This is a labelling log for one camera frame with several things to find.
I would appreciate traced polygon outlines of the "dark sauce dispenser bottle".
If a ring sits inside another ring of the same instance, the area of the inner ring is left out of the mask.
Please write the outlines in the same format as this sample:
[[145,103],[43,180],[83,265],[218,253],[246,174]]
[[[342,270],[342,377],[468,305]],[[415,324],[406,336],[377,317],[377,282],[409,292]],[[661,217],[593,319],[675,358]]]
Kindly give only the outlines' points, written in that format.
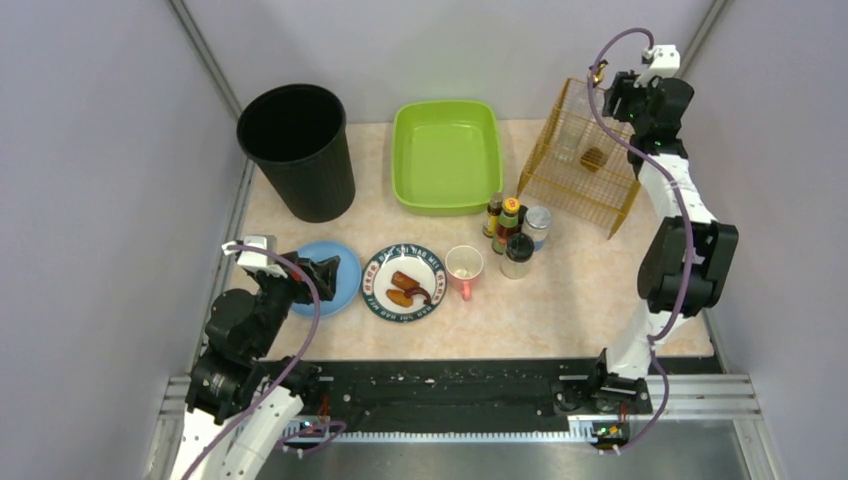
[[580,154],[579,163],[590,173],[596,173],[602,169],[610,155],[607,136],[598,128],[590,105],[590,101],[593,100],[596,106],[603,107],[604,97],[600,83],[604,80],[603,71],[607,64],[606,60],[602,60],[594,71],[590,71],[586,85],[577,98],[578,111],[585,123],[580,134],[583,151]]

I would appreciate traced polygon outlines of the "silver lid glass jar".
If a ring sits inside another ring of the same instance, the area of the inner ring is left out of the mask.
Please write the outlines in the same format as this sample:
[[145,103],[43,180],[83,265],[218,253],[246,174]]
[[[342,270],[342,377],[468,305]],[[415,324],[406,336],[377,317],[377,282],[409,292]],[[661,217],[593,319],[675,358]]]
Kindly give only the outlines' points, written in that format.
[[550,210],[542,205],[529,207],[523,217],[521,232],[530,237],[534,249],[543,248],[553,221]]

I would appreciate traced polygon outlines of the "green label sauce bottle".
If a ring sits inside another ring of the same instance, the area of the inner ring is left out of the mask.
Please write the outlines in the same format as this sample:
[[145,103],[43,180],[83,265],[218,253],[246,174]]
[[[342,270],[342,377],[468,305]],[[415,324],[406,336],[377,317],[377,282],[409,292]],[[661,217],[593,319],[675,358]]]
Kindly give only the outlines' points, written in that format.
[[507,240],[518,231],[520,207],[520,201],[516,197],[507,197],[502,202],[491,244],[492,250],[498,255],[505,252]]

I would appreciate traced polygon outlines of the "clear oil dispenser bottle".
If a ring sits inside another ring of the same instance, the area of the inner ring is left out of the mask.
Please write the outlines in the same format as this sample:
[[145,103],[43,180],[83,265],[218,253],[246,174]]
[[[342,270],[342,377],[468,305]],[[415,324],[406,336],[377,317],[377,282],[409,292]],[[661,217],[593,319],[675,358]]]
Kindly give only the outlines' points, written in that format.
[[593,121],[589,92],[584,81],[570,78],[561,105],[559,133],[555,146],[558,157],[569,161],[576,153],[585,131]]

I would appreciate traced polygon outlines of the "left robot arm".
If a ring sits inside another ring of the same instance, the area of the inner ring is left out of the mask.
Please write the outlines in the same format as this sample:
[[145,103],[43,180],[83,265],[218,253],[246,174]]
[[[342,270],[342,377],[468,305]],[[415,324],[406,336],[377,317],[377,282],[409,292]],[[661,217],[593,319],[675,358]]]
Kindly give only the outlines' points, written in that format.
[[281,360],[267,354],[293,305],[334,299],[340,257],[226,248],[258,290],[231,289],[213,302],[208,345],[190,371],[174,479],[256,478],[317,380],[303,349]]

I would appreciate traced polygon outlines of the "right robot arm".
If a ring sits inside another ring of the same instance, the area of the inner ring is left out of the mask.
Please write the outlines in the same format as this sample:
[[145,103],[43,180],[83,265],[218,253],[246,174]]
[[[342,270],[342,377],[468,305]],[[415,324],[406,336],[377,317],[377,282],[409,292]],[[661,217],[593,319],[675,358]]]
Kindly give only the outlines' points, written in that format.
[[706,208],[691,178],[678,134],[693,96],[693,87],[674,76],[645,79],[634,71],[617,73],[604,94],[603,116],[633,129],[628,161],[659,224],[637,274],[639,306],[586,379],[553,387],[554,405],[562,412],[652,412],[646,377],[661,369],[658,348],[723,292],[739,232]]

